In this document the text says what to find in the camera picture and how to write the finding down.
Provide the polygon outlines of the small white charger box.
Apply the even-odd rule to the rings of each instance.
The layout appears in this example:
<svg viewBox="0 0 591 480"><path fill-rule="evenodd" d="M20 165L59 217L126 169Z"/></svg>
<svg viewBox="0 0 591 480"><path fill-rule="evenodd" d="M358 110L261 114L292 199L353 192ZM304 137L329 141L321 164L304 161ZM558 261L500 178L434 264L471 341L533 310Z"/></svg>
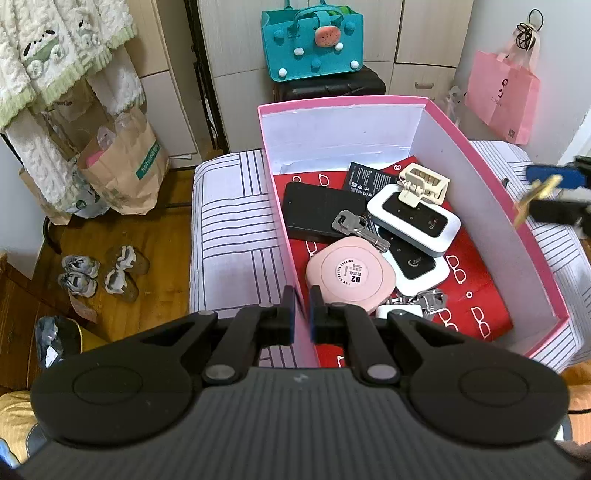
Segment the small white charger box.
<svg viewBox="0 0 591 480"><path fill-rule="evenodd" d="M391 305L381 305L377 307L375 311L375 316L379 319L386 320L390 313L394 313L397 315L401 314L411 314L417 316L419 318L423 317L423 309L420 305L417 304L391 304Z"/></svg>

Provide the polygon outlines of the pink rounded compact case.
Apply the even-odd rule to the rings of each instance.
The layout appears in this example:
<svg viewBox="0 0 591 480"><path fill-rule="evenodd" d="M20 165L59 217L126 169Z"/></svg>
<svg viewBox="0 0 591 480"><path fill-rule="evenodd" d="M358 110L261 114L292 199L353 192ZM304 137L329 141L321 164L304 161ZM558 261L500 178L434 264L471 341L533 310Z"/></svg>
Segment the pink rounded compact case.
<svg viewBox="0 0 591 480"><path fill-rule="evenodd" d="M394 268L369 241L349 236L308 261L308 287L318 286L327 303L352 304L373 313L394 292Z"/></svg>

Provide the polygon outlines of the pink cardboard storage box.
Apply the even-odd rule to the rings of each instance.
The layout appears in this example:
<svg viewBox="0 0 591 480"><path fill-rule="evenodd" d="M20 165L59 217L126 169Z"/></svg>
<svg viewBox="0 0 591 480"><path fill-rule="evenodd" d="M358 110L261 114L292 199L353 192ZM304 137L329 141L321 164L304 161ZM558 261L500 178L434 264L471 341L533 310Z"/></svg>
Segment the pink cardboard storage box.
<svg viewBox="0 0 591 480"><path fill-rule="evenodd" d="M513 225L513 199L458 127L425 97L342 96L259 106L272 174L373 168L408 156L450 178L446 196L514 322L499 345L561 371L576 347L570 315L538 242Z"/></svg>

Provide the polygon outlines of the silver door key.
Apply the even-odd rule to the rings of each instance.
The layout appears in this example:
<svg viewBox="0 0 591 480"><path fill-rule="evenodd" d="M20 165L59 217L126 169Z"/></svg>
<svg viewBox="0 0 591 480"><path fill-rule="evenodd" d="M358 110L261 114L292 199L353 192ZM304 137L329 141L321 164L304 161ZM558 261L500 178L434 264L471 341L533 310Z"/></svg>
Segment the silver door key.
<svg viewBox="0 0 591 480"><path fill-rule="evenodd" d="M356 215L349 210L342 210L335 216L335 220L332 222L332 229L346 236L358 236L368 241L381 253L389 251L391 247L390 242L381 238L373 231L370 231L368 225L367 219L362 216Z"/></svg>

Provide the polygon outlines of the black power bank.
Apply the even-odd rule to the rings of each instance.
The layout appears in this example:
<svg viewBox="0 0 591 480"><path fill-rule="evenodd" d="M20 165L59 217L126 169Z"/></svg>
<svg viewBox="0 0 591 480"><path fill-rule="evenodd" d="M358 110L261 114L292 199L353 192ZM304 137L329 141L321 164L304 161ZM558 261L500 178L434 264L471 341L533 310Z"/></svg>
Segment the black power bank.
<svg viewBox="0 0 591 480"><path fill-rule="evenodd" d="M367 199L346 190L288 182L281 209L290 239L329 244L345 237L332 227L342 210L363 215Z"/></svg>

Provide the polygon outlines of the white black pocket router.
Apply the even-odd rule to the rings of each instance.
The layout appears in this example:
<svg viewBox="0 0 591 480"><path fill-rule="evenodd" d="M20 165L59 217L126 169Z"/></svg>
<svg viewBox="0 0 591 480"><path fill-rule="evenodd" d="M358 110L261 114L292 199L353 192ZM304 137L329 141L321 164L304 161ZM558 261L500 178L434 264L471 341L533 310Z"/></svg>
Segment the white black pocket router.
<svg viewBox="0 0 591 480"><path fill-rule="evenodd" d="M402 191L397 184L384 186L367 204L370 217L424 253L442 257L460 231L460 218L446 208L423 201L411 207L401 201Z"/></svg>

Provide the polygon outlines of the black phone battery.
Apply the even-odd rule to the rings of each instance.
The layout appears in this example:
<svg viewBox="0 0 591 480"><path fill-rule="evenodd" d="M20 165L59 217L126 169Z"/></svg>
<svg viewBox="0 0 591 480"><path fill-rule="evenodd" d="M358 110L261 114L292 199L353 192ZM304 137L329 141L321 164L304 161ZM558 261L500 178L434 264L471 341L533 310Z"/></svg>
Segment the black phone battery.
<svg viewBox="0 0 591 480"><path fill-rule="evenodd" d="M342 190L370 199L379 193L384 186L396 184L397 181L397 175L384 173L383 171L352 162L349 164L349 170L346 173L345 182L342 184Z"/></svg>

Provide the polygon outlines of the beige hair claw clip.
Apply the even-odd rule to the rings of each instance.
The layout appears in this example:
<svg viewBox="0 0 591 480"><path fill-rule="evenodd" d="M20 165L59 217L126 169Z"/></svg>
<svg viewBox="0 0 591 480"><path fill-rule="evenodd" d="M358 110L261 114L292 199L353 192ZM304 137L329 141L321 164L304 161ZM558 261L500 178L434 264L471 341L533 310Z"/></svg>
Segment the beige hair claw clip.
<svg viewBox="0 0 591 480"><path fill-rule="evenodd" d="M420 165L409 164L399 175L402 203L416 208L421 201L441 206L446 198L450 179Z"/></svg>

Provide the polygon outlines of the silver key bunch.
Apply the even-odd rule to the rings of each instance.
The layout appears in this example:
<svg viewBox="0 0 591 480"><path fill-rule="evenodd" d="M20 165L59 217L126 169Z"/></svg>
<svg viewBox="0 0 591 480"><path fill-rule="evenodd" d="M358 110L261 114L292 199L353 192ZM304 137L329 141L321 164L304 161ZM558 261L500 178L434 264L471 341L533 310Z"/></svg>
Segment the silver key bunch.
<svg viewBox="0 0 591 480"><path fill-rule="evenodd" d="M391 304L417 304L423 309L424 319L431 320L436 313L447 307L448 296L440 289L432 289L418 293L415 296L398 295L391 297L382 305Z"/></svg>

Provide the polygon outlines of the red eyeglasses print bag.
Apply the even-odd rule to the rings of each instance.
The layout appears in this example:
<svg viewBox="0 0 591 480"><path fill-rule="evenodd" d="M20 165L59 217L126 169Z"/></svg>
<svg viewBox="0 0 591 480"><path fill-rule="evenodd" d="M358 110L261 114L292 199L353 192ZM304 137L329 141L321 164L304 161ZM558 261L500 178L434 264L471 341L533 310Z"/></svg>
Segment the red eyeglasses print bag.
<svg viewBox="0 0 591 480"><path fill-rule="evenodd" d="M301 172L274 175L277 194L283 201L284 191L290 182L342 189L346 185L345 170ZM290 239L291 253L297 270L304 304L308 307L308 285L305 267L311 254L322 251L328 244ZM435 322L467 334L470 337L491 342L513 328L510 314L505 306L484 261L466 229L462 227L445 256L451 268L448 279L439 288L448 295L446 308L435 314ZM341 347L317 345L315 351L322 367L346 365Z"/></svg>

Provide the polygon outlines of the brown white slipper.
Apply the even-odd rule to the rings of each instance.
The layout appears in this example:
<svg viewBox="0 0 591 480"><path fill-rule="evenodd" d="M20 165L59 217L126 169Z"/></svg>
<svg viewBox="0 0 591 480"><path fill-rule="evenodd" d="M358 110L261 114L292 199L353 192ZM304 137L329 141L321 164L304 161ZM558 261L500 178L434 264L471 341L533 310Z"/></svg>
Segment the brown white slipper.
<svg viewBox="0 0 591 480"><path fill-rule="evenodd" d="M104 288L108 294L127 303L133 303L138 297L138 289L132 278L124 270L117 268L106 274Z"/></svg>
<svg viewBox="0 0 591 480"><path fill-rule="evenodd" d="M150 269L149 260L132 245L111 247L106 253L106 260L113 268L131 276L145 275Z"/></svg>

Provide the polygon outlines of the grey white sneaker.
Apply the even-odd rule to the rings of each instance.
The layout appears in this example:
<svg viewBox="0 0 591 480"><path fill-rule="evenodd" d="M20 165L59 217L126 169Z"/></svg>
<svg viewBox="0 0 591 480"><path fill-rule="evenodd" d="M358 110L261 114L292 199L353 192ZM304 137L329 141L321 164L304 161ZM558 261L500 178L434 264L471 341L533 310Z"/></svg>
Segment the grey white sneaker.
<svg viewBox="0 0 591 480"><path fill-rule="evenodd" d="M67 255L61 260L62 268L68 273L79 273L92 279L98 276L101 263L89 256Z"/></svg>
<svg viewBox="0 0 591 480"><path fill-rule="evenodd" d="M62 273L58 276L57 282L73 296L91 298L97 290L97 281L79 272Z"/></svg>

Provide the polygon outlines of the black suitcase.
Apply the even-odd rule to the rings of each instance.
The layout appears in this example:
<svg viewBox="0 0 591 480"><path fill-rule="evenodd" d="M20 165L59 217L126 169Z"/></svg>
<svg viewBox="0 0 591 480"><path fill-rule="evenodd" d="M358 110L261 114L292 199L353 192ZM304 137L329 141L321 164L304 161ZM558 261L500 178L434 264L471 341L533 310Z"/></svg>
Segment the black suitcase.
<svg viewBox="0 0 591 480"><path fill-rule="evenodd" d="M367 66L363 66L361 70L355 72L273 84L273 102L385 94L386 84L375 71Z"/></svg>

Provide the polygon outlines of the teal felt tote bag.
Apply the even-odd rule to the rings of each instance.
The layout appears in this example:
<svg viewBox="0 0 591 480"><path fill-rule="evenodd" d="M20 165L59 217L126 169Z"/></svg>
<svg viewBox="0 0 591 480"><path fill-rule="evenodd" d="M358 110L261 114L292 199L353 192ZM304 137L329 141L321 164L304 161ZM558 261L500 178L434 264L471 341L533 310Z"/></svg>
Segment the teal felt tote bag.
<svg viewBox="0 0 591 480"><path fill-rule="evenodd" d="M363 68L363 15L319 2L260 16L267 73L276 83L356 72Z"/></svg>

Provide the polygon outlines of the white knitted hanging sweater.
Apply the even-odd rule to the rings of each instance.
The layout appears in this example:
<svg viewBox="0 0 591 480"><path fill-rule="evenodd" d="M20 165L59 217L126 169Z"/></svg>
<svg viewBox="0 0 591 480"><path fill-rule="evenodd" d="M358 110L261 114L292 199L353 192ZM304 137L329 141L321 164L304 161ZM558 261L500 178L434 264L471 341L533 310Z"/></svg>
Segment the white knitted hanging sweater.
<svg viewBox="0 0 591 480"><path fill-rule="evenodd" d="M1 4L1 130L42 198L60 213L92 218L107 204L51 137L42 114L70 101L86 110L88 85L116 117L145 102L126 42L137 28L124 1Z"/></svg>

